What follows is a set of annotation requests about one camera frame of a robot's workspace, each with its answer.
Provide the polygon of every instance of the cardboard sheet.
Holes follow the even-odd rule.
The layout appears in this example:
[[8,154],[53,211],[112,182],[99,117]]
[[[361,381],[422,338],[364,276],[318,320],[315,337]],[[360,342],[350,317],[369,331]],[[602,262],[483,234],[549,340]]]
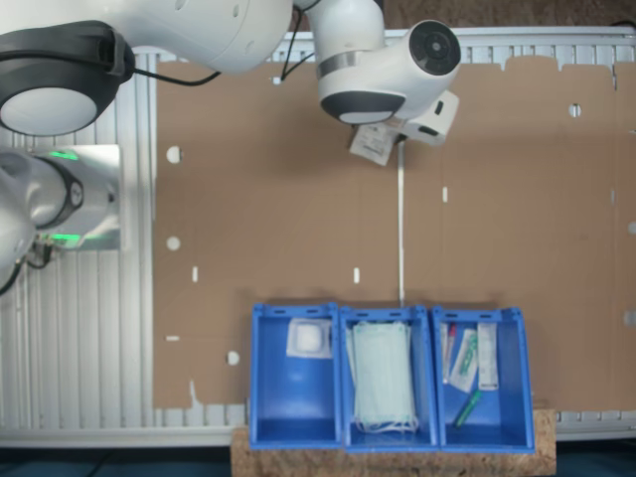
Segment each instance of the cardboard sheet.
[[[275,86],[279,73],[268,65],[200,88],[159,87],[155,406],[189,407],[190,381],[201,402],[245,401],[254,303],[397,305],[396,161],[349,155],[351,128],[320,109],[311,66]],[[166,159],[174,145],[180,164]],[[181,248],[169,250],[170,237]]]
[[636,103],[618,76],[615,91],[605,67],[464,67],[446,145],[406,152],[407,300],[520,307],[535,399],[557,409],[636,408]]
[[[189,407],[190,381],[203,403],[245,400],[255,302],[397,304],[395,158],[349,155],[312,66],[274,86],[279,70],[159,85],[157,407]],[[521,307],[535,400],[557,409],[636,408],[636,67],[616,74],[618,90],[606,67],[463,66],[448,143],[406,147],[407,301]]]

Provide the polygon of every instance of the white metal frame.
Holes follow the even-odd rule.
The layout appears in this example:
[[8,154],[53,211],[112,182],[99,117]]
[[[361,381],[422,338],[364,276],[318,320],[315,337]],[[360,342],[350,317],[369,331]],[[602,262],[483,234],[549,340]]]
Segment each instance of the white metal frame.
[[[617,62],[636,62],[629,28],[455,32],[463,63],[545,55],[561,65],[613,70]],[[403,33],[387,32],[388,42]],[[284,61],[288,41],[272,61]],[[301,33],[291,61],[312,52],[311,34]],[[138,67],[150,71],[175,60],[156,49],[137,54]],[[42,272],[23,273],[0,299],[0,446],[228,445],[232,430],[245,424],[242,404],[152,407],[152,219],[156,163],[164,157],[156,149],[156,115],[155,81],[135,77],[78,133],[34,140],[0,131],[0,144],[17,148],[116,143],[124,165],[122,251],[67,253]],[[636,437],[636,411],[560,412],[557,437]]]

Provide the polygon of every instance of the floor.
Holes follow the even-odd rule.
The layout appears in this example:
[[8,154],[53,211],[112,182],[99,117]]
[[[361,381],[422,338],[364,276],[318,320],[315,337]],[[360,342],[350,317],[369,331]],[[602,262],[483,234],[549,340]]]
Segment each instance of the floor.
[[634,0],[385,0],[389,28],[424,19],[450,27],[607,26],[636,21]]

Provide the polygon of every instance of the blue bin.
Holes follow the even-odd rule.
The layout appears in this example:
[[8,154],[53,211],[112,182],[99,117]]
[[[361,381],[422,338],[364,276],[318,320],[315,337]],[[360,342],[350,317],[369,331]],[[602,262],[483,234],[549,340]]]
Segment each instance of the blue bin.
[[[411,326],[410,362],[413,376],[417,432],[366,433],[354,421],[355,389],[347,355],[346,330],[361,321],[403,321]],[[423,306],[398,309],[340,309],[340,356],[343,377],[344,438],[347,452],[422,452],[439,450],[435,406],[433,362],[426,309]]]
[[[333,359],[287,357],[292,318],[332,320]],[[338,305],[258,304],[251,326],[250,447],[341,447]]]
[[[439,440],[445,452],[534,453],[530,370],[526,330],[521,310],[453,311],[435,307],[431,311],[434,336],[435,378],[439,409]],[[497,367],[499,389],[483,391],[466,422],[456,428],[457,415],[471,394],[443,383],[441,323],[456,325],[457,334],[451,352],[451,370],[464,331],[477,329],[478,323],[497,323]],[[475,378],[471,393],[478,389]]]

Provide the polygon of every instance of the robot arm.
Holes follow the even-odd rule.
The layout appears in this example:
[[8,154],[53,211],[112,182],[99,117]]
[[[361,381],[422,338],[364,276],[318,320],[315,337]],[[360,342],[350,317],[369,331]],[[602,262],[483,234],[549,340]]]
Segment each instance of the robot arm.
[[[457,39],[440,23],[421,22],[386,46],[374,0],[21,0],[0,16],[0,126],[44,136],[88,126],[137,73],[132,47],[246,72],[280,43],[293,5],[309,17],[327,113],[443,142],[458,104],[446,91],[460,62]],[[15,158],[0,163],[0,268],[24,255],[49,216],[96,216],[84,203],[69,208],[69,184],[46,164],[25,161],[22,169]]]
[[[296,0],[296,5],[310,2]],[[326,112],[349,124],[390,119],[408,137],[443,142],[459,103],[446,90],[461,59],[448,27],[420,22],[386,47],[382,11],[373,0],[320,0],[304,8]]]

